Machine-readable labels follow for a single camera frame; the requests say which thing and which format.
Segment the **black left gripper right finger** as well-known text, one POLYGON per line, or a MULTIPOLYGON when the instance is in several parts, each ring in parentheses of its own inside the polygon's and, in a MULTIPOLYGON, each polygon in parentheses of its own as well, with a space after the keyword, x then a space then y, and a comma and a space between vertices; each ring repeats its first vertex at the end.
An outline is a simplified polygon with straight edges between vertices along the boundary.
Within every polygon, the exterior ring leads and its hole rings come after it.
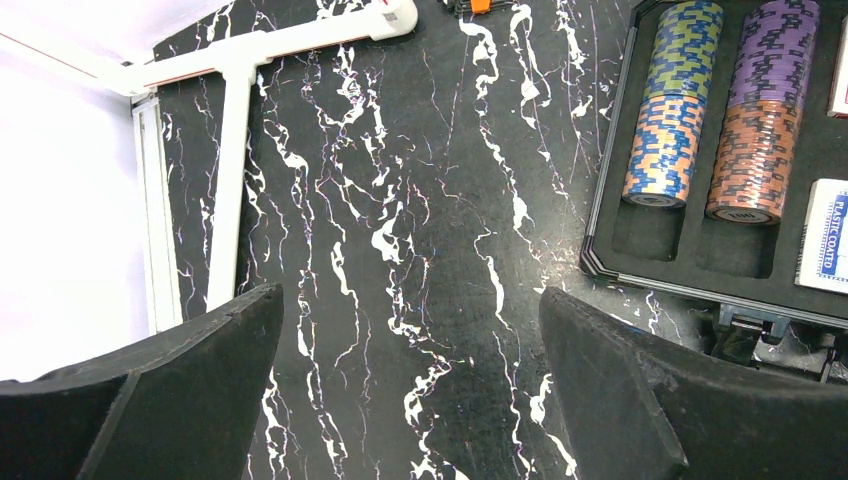
POLYGON ((843 479, 847 390, 682 347, 549 287, 541 335, 584 479, 843 479))

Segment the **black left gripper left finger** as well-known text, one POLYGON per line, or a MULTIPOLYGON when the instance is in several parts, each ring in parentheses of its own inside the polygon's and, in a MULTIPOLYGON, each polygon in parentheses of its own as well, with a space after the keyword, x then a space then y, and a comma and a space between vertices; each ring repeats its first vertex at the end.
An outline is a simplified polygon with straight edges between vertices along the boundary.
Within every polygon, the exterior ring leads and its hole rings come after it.
POLYGON ((264 284, 119 350, 1 385, 5 479, 237 479, 284 319, 264 284))

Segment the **black poker set case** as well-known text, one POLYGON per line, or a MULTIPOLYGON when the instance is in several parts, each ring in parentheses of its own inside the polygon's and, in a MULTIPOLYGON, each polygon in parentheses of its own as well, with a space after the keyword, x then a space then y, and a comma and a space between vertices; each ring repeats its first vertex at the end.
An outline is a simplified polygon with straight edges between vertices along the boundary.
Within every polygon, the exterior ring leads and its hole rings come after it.
POLYGON ((795 324, 847 381, 847 5, 634 7, 581 251, 589 274, 716 303, 742 365, 795 324))

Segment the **blue playing card deck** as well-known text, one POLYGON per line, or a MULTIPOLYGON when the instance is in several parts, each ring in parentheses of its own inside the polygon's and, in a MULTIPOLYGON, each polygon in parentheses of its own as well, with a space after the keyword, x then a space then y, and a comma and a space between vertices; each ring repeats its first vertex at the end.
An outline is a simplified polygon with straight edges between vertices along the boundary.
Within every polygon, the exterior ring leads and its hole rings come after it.
POLYGON ((816 180, 810 190, 795 284, 847 294, 847 181, 816 180))

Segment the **green poker chip stack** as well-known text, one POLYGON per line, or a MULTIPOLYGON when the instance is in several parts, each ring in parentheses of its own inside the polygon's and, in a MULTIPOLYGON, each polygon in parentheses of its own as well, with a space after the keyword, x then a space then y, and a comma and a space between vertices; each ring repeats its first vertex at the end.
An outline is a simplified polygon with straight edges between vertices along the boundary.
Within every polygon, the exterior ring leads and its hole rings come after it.
POLYGON ((660 15, 623 200, 660 208, 686 204, 723 24, 723 8, 711 1, 682 2, 660 15))

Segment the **red playing card deck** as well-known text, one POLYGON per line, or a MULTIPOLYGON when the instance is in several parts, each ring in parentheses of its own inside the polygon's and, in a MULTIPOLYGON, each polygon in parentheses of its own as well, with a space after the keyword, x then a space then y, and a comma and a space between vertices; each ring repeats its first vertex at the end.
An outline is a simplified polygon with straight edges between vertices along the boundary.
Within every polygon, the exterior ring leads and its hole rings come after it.
POLYGON ((828 116, 847 118, 847 17, 841 23, 841 35, 831 85, 828 116))

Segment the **purple poker chip stack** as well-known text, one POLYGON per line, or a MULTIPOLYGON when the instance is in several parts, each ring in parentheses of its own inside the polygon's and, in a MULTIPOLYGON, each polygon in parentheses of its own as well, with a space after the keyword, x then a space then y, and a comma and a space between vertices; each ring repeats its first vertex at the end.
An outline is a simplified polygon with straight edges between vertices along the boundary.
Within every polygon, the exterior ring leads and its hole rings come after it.
POLYGON ((705 213, 777 224, 787 199, 820 6, 770 1, 743 20, 705 213))

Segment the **small orange block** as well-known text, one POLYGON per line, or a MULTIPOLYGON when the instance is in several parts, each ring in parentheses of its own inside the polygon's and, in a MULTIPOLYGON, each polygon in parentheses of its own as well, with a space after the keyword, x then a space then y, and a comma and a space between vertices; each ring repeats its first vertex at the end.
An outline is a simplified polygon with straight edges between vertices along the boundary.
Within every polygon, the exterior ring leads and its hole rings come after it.
POLYGON ((487 13, 491 10, 491 0, 470 0, 470 10, 474 14, 487 13))

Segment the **white PVC pipe frame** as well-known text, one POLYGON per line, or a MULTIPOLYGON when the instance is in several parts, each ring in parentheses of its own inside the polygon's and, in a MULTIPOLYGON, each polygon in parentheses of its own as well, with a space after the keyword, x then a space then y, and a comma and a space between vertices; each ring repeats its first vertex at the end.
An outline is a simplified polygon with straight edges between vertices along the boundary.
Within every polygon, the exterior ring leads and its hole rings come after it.
POLYGON ((65 68, 94 85, 124 97, 141 96, 175 82, 219 73, 225 81, 207 310, 235 296, 239 229, 244 189, 250 98, 259 67, 287 55, 357 40, 381 41, 414 30, 419 13, 412 1, 372 1, 344 14, 274 30, 251 31, 206 48, 147 64, 122 65, 67 41, 13 36, 1 24, 2 43, 65 68))

